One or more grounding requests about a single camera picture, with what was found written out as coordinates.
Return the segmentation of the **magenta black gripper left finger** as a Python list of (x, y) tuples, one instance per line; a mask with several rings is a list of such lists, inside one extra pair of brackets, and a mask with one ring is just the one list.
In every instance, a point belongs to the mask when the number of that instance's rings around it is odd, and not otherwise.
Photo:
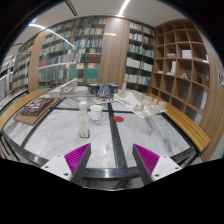
[(91, 155), (91, 144), (85, 144), (66, 155), (57, 154), (42, 166), (42, 169), (77, 185), (85, 173)]

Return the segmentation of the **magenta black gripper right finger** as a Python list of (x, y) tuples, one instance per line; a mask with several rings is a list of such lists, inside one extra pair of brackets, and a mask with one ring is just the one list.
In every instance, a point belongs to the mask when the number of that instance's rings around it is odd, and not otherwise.
[(167, 155), (157, 155), (134, 144), (132, 154), (144, 185), (181, 170), (181, 167)]

